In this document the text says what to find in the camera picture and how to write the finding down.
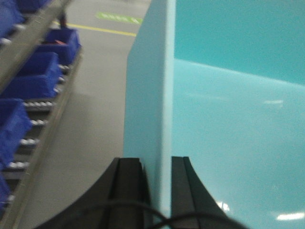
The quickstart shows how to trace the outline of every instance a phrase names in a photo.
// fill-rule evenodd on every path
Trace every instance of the wire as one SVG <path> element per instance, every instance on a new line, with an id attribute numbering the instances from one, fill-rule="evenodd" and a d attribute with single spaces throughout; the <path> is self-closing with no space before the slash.
<path id="1" fill-rule="evenodd" d="M 93 211 L 102 210 L 102 209 L 105 209 L 105 208 L 118 208 L 118 207 L 141 208 L 141 209 L 157 216 L 159 219 L 162 220 L 162 222 L 167 220 L 167 218 L 164 215 L 162 215 L 159 211 L 157 211 L 157 210 L 153 209 L 152 207 L 150 207 L 146 204 L 143 204 L 141 202 L 132 201 L 132 200 L 113 200 L 113 201 L 108 201 L 108 202 L 105 202 L 105 203 L 96 204 L 96 205 L 92 205 L 91 207 L 81 209 L 80 211 L 72 214 L 69 217 L 69 219 L 60 223 L 58 228 L 64 229 L 64 228 L 66 228 L 66 226 L 71 224 L 72 221 L 74 221 L 74 220 L 76 220 L 80 217 L 86 216 Z"/>
<path id="2" fill-rule="evenodd" d="M 148 227 L 147 229 L 159 229 L 161 227 L 164 227 L 166 225 L 171 225 L 171 224 L 181 221 L 183 219 L 191 219 L 191 218 L 197 218 L 197 219 L 202 218 L 202 219 L 211 220 L 213 222 L 219 223 L 220 224 L 219 226 L 226 225 L 226 226 L 232 227 L 232 229 L 247 229 L 245 226 L 243 226 L 242 224 L 240 224 L 232 219 L 220 217 L 220 216 L 213 215 L 210 213 L 201 213 L 201 212 L 191 212 L 191 213 L 174 216 L 169 219 L 163 220 L 160 223 L 152 225 L 152 226 Z"/>
<path id="3" fill-rule="evenodd" d="M 152 207 L 148 206 L 147 204 L 143 204 L 141 202 L 137 201 L 132 201 L 132 200 L 113 200 L 113 201 L 108 201 L 105 203 L 101 204 L 96 204 L 92 205 L 91 207 L 81 209 L 80 211 L 72 214 L 68 220 L 62 222 L 58 228 L 66 228 L 71 224 L 74 220 L 84 217 L 88 215 L 89 213 L 97 210 L 102 210 L 105 208 L 118 208 L 118 207 L 133 207 L 133 208 L 141 208 L 155 216 L 157 216 L 161 222 L 154 224 L 147 229 L 160 229 L 161 227 L 164 226 L 169 226 L 171 229 L 175 229 L 175 227 L 172 225 L 175 222 L 181 221 L 183 219 L 191 219 L 191 218 L 197 218 L 197 219 L 206 219 L 210 220 L 211 222 L 218 223 L 219 226 L 229 226 L 232 229 L 247 229 L 245 226 L 242 224 L 221 216 L 217 216 L 214 214 L 210 213 L 202 213 L 202 212 L 191 212 L 191 213 L 186 213 L 186 214 L 181 214 L 178 216 L 174 216 L 171 218 L 166 218 L 164 215 L 162 215 L 159 211 L 153 209 Z"/>

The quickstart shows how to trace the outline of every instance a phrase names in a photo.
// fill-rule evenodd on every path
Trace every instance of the blue plastic bin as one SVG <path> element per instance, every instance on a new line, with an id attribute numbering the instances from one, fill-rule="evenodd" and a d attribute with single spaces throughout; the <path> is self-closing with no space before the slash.
<path id="1" fill-rule="evenodd" d="M 51 30 L 45 41 L 50 44 L 42 44 L 38 47 L 38 52 L 55 52 L 58 54 L 59 63 L 63 65 L 71 64 L 80 48 L 77 30 L 55 29 Z"/>
<path id="2" fill-rule="evenodd" d="M 0 175 L 0 211 L 2 210 L 4 203 L 7 201 L 9 194 L 10 189 L 3 176 Z"/>
<path id="3" fill-rule="evenodd" d="M 13 161 L 19 141 L 31 129 L 21 99 L 0 99 L 0 168 Z"/>
<path id="4" fill-rule="evenodd" d="M 21 12 L 34 12 L 43 7 L 50 0 L 17 0 Z"/>
<path id="5" fill-rule="evenodd" d="M 60 75 L 56 53 L 35 53 L 0 97 L 20 99 L 54 97 L 56 95 L 54 87 Z"/>
<path id="6" fill-rule="evenodd" d="M 0 38 L 5 37 L 15 23 L 23 22 L 23 17 L 18 11 L 16 1 L 0 0 Z"/>

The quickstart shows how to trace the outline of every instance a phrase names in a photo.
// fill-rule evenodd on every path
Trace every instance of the metal shelf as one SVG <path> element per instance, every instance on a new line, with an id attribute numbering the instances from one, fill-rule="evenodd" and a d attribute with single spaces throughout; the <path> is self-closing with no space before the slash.
<path id="1" fill-rule="evenodd" d="M 0 47 L 0 93 L 33 53 L 36 45 L 40 44 L 53 21 L 60 19 L 61 26 L 65 27 L 64 11 L 70 2 L 71 0 L 52 0 L 45 7 L 28 17 L 23 24 L 24 28 L 12 34 L 9 44 Z M 74 62 L 69 66 L 70 70 L 65 75 L 64 82 L 60 82 L 60 93 L 55 98 L 25 101 L 27 112 L 29 116 L 32 115 L 33 122 L 36 125 L 36 129 L 30 133 L 30 135 L 35 135 L 35 139 L 22 140 L 18 152 L 23 151 L 25 154 L 18 155 L 18 152 L 16 153 L 17 157 L 26 161 L 27 166 L 23 169 L 8 169 L 8 174 L 13 180 L 16 179 L 14 180 L 16 188 L 12 193 L 14 200 L 8 205 L 0 221 L 0 229 L 18 228 L 35 177 L 39 172 L 40 164 L 48 151 L 72 91 L 73 81 L 81 62 L 81 52 L 80 48 Z M 26 145 L 32 142 L 34 144 L 31 148 L 22 146 L 23 143 Z"/>
<path id="2" fill-rule="evenodd" d="M 81 61 L 81 50 L 77 54 L 74 64 L 70 66 L 70 72 L 65 77 L 65 83 L 61 87 L 61 93 L 54 100 L 44 100 L 53 104 L 48 117 L 46 118 L 47 124 L 42 128 L 39 134 L 39 142 L 33 152 L 30 154 L 29 167 L 22 175 L 22 179 L 14 192 L 15 199 L 9 205 L 3 219 L 0 223 L 0 229 L 16 229 L 18 228 L 19 221 L 22 217 L 23 211 L 27 205 L 35 177 L 39 171 L 40 164 L 44 155 L 48 151 L 52 136 L 59 124 L 64 107 L 67 104 L 69 95 L 72 91 L 73 81 L 76 76 L 78 66 Z M 39 103 L 41 101 L 28 101 L 28 103 Z"/>
<path id="3" fill-rule="evenodd" d="M 25 29 L 13 35 L 11 43 L 0 48 L 0 92 L 11 81 L 54 19 L 60 17 L 71 0 L 53 0 L 25 23 Z"/>

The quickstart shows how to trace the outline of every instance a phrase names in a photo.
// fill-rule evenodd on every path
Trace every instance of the teal surface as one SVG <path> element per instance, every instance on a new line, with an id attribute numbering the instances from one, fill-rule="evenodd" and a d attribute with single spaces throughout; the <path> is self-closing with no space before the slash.
<path id="1" fill-rule="evenodd" d="M 152 204 L 170 215 L 174 11 L 153 0 L 128 56 L 124 157 L 139 157 Z"/>
<path id="2" fill-rule="evenodd" d="M 175 57 L 305 84 L 305 1 L 177 0 Z"/>
<path id="3" fill-rule="evenodd" d="M 140 157 L 154 207 L 169 214 L 171 157 L 189 156 L 228 216 L 305 229 L 304 12 L 152 1 L 128 59 L 124 156 Z"/>
<path id="4" fill-rule="evenodd" d="M 173 155 L 190 157 L 228 216 L 305 228 L 305 86 L 182 60 L 174 75 Z"/>

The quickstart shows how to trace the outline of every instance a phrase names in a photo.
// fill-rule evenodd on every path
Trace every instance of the concrete floor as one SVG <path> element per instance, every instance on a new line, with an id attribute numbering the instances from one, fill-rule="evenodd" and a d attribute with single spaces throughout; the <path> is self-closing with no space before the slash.
<path id="1" fill-rule="evenodd" d="M 139 25 L 98 19 L 99 11 L 143 18 L 150 0 L 74 0 L 68 22 L 136 33 Z M 127 55 L 133 36 L 80 29 L 84 57 L 20 229 L 31 229 L 82 195 L 122 156 Z"/>

